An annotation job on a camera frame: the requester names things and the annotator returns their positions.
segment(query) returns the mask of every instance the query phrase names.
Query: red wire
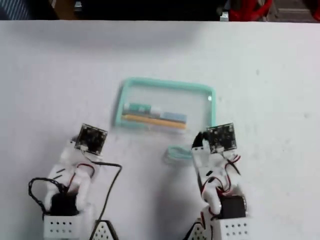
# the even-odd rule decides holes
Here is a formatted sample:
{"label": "red wire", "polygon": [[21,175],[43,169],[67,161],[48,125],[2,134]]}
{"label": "red wire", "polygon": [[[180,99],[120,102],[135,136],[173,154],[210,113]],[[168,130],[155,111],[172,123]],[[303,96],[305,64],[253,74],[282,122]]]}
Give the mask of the red wire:
{"label": "red wire", "polygon": [[80,164],[78,164],[76,166],[76,168],[78,168],[80,166],[87,166],[87,167],[91,168],[92,169],[92,174],[91,174],[90,178],[92,178],[94,176],[96,170],[95,170],[95,168],[93,166],[91,166],[90,164],[87,164],[87,163],[80,163]]}
{"label": "red wire", "polygon": [[[240,160],[240,158],[241,158],[241,156],[236,155],[236,156],[233,158],[234,161],[231,161],[231,162],[234,164],[234,163],[238,162],[238,161]],[[228,162],[228,163],[226,163],[225,166],[224,166],[224,170],[225,170],[225,172],[226,172],[226,177],[227,177],[228,182],[229,182],[229,188],[228,188],[227,191],[225,191],[225,193],[227,193],[227,192],[229,192],[229,191],[231,190],[231,180],[230,180],[229,174],[228,174],[228,172],[227,172],[227,166],[228,166],[228,165],[231,165],[231,163]]]}
{"label": "red wire", "polygon": [[[78,164],[78,165],[76,166],[76,169],[77,169],[78,167],[80,167],[80,166],[87,166],[87,167],[90,167],[90,168],[93,170],[90,178],[92,178],[92,177],[95,175],[96,170],[95,170],[95,168],[94,168],[93,166],[91,166],[90,164],[80,163],[80,164]],[[76,171],[74,171],[74,173],[73,173],[73,175],[72,175],[72,177],[71,177],[71,179],[70,179],[68,188],[70,188],[71,183],[72,183],[72,181],[74,180],[75,175],[76,175]]]}
{"label": "red wire", "polygon": [[[234,158],[233,158],[233,160],[232,160],[231,162],[234,164],[234,163],[238,162],[238,161],[240,160],[240,158],[241,158],[241,156],[235,155]],[[217,178],[217,177],[215,177],[215,176],[212,176],[212,177],[209,177],[209,178],[204,182],[204,184],[202,185],[202,187],[201,187],[201,189],[200,189],[200,193],[201,193],[201,194],[202,194],[203,191],[205,190],[205,186],[206,186],[207,182],[208,182],[209,180],[211,180],[211,179],[217,179],[217,180],[219,181],[219,183],[221,184],[221,187],[216,187],[218,193],[220,193],[220,194],[225,194],[225,193],[227,193],[227,192],[229,192],[229,191],[231,190],[231,180],[230,180],[229,174],[228,174],[228,172],[227,172],[227,166],[228,166],[228,165],[230,165],[229,162],[227,162],[227,163],[224,165],[224,170],[225,170],[225,172],[226,172],[226,177],[227,177],[228,183],[229,183],[229,184],[228,184],[228,185],[229,185],[228,189],[227,189],[227,190],[224,189],[224,185],[222,184],[222,182],[221,182],[221,180],[220,180],[219,178]]]}

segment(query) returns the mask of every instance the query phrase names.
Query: perforated white plate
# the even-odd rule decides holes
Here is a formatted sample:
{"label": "perforated white plate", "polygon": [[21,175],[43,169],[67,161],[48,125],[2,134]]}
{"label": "perforated white plate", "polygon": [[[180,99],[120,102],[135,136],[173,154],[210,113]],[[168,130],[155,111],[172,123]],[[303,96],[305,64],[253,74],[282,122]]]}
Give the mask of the perforated white plate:
{"label": "perforated white plate", "polygon": [[95,229],[93,240],[115,240],[112,237],[112,234],[106,222],[99,222],[98,226]]}
{"label": "perforated white plate", "polygon": [[81,236],[82,215],[44,216],[44,238],[78,239]]}
{"label": "perforated white plate", "polygon": [[214,220],[214,240],[250,240],[250,218],[231,218]]}

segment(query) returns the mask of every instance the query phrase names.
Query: hole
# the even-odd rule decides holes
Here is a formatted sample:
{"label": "hole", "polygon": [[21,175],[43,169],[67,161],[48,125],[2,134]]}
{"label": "hole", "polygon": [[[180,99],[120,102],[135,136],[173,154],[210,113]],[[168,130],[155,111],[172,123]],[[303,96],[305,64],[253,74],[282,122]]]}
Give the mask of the hole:
{"label": "hole", "polygon": [[210,176],[210,174],[212,174],[213,173],[213,171],[208,171],[207,173],[206,173],[206,176],[208,177],[208,176]]}

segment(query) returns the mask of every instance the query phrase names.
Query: black cable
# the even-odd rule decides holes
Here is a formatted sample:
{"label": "black cable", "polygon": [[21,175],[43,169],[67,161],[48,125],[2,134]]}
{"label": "black cable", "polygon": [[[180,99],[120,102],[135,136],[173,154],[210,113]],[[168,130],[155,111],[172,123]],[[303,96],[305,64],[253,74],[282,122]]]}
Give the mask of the black cable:
{"label": "black cable", "polygon": [[35,178],[31,179],[31,181],[28,184],[28,194],[40,206],[40,208],[42,210],[42,219],[43,219],[44,215],[48,215],[49,212],[46,210],[44,203],[42,201],[40,201],[38,198],[36,198],[35,195],[32,193],[32,186],[35,181],[50,182],[58,188],[60,193],[67,193],[68,188],[65,185],[63,185],[62,183],[59,183],[54,179],[50,179],[50,178],[46,178],[46,177],[35,177]]}
{"label": "black cable", "polygon": [[[114,186],[114,184],[115,184],[115,182],[116,182],[116,180],[117,180],[117,177],[119,176],[119,174],[120,174],[120,172],[121,172],[121,170],[122,170],[122,166],[121,166],[120,164],[116,164],[116,163],[108,163],[108,162],[102,162],[102,161],[92,161],[89,157],[87,157],[87,156],[85,155],[85,152],[84,152],[83,150],[81,150],[81,152],[82,152],[82,155],[83,155],[86,159],[88,159],[92,164],[101,165],[101,166],[111,166],[111,167],[117,167],[117,168],[119,168],[118,172],[116,173],[116,175],[115,175],[115,177],[114,177],[114,179],[113,179],[113,181],[112,181],[112,183],[111,183],[111,185],[110,185],[110,187],[109,187],[109,190],[108,190],[108,193],[107,193],[107,195],[106,195],[106,198],[105,198],[104,205],[103,205],[102,211],[101,211],[101,213],[100,213],[100,216],[99,216],[99,218],[98,218],[97,221],[96,221],[97,223],[99,223],[99,221],[101,221],[101,218],[102,218],[102,216],[103,216],[104,213],[105,213],[106,206],[107,206],[107,202],[108,202],[108,199],[109,199],[109,195],[110,195],[110,193],[111,193],[111,189],[112,189],[112,187]],[[94,235],[95,235],[95,229],[96,229],[96,228],[93,229],[89,240],[92,240],[92,239],[93,239],[93,237],[94,237]]]}

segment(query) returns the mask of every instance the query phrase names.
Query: yellow stick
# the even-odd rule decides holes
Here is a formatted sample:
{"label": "yellow stick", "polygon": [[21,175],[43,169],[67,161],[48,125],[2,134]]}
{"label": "yellow stick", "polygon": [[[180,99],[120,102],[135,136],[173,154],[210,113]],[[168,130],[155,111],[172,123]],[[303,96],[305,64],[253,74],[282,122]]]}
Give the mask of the yellow stick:
{"label": "yellow stick", "polygon": [[146,123],[146,124],[166,126],[166,127],[171,127],[171,128],[177,128],[177,129],[186,129],[185,123],[175,122],[175,121],[167,121],[167,120],[150,118],[150,117],[145,117],[145,116],[127,114],[127,115],[122,115],[122,119],[140,122],[140,123]]}

